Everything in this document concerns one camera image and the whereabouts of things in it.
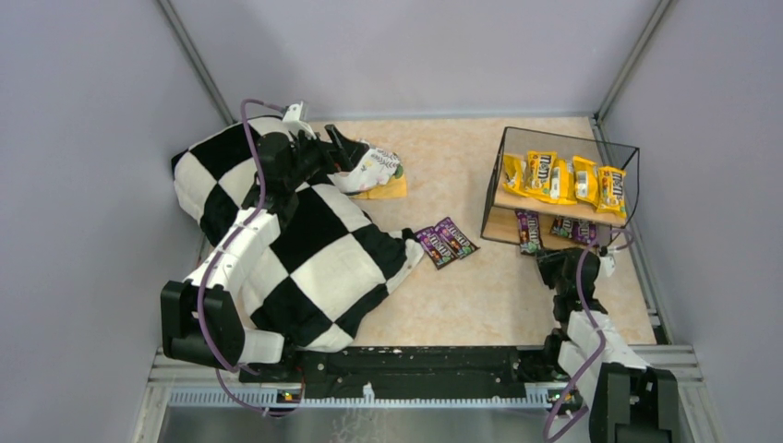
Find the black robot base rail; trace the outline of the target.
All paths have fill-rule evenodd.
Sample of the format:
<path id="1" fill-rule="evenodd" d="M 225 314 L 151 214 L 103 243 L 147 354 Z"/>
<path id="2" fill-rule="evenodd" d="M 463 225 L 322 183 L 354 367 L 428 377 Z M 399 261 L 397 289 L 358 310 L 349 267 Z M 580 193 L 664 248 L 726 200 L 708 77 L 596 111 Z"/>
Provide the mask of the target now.
<path id="1" fill-rule="evenodd" d="M 569 378 L 542 346 L 349 347 L 291 351 L 275 365 L 253 364 L 243 384 L 291 383 L 306 400 L 532 400 L 546 407 Z"/>

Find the yellow candy bag barcode side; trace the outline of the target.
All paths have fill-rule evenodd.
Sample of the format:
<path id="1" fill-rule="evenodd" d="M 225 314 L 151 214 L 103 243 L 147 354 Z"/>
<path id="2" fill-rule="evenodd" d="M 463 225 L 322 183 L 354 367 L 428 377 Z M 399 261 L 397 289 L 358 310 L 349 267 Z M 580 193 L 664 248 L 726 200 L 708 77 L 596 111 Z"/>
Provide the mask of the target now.
<path id="1" fill-rule="evenodd" d="M 526 197 L 527 193 L 524 189 L 525 160 L 516 155 L 504 154 L 502 166 L 504 173 L 502 188 L 515 196 Z"/>

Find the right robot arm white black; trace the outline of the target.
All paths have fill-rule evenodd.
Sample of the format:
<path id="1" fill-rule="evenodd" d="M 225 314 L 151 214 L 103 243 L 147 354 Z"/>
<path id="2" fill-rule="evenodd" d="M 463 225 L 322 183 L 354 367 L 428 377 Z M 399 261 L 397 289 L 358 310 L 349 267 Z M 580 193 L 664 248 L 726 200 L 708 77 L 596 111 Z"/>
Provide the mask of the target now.
<path id="1" fill-rule="evenodd" d="M 536 264 L 556 293 L 560 323 L 545 353 L 569 378 L 549 410 L 544 441 L 558 441 L 582 418 L 592 442 L 681 441 L 678 381 L 631 348 L 595 297 L 599 256 L 582 248 L 540 251 Z"/>

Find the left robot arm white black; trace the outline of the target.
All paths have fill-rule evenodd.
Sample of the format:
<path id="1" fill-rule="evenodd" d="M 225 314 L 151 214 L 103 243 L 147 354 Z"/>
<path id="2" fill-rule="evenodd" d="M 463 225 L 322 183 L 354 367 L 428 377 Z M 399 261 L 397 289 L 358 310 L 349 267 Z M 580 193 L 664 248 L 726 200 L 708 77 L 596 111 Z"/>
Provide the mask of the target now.
<path id="1" fill-rule="evenodd" d="M 334 125 L 323 141 L 309 124 L 270 118 L 271 132 L 284 141 L 265 141 L 249 121 L 228 126 L 226 138 L 242 134 L 256 168 L 235 213 L 216 226 L 212 252 L 184 281 L 161 292 L 163 353 L 166 357 L 230 372 L 250 364 L 277 364 L 284 338 L 242 324 L 236 306 L 252 268 L 280 236 L 298 205 L 296 189 L 313 175 L 351 174 L 371 146 L 345 137 Z"/>

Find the yellow m&m bag front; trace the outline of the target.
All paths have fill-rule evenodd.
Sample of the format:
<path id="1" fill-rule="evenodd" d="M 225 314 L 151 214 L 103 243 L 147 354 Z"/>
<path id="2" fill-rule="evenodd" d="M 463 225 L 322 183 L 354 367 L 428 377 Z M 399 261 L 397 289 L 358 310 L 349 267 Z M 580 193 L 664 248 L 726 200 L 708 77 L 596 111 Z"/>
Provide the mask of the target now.
<path id="1" fill-rule="evenodd" d="M 528 175 L 524 189 L 533 198 L 550 200 L 552 168 L 557 160 L 555 151 L 527 152 Z"/>

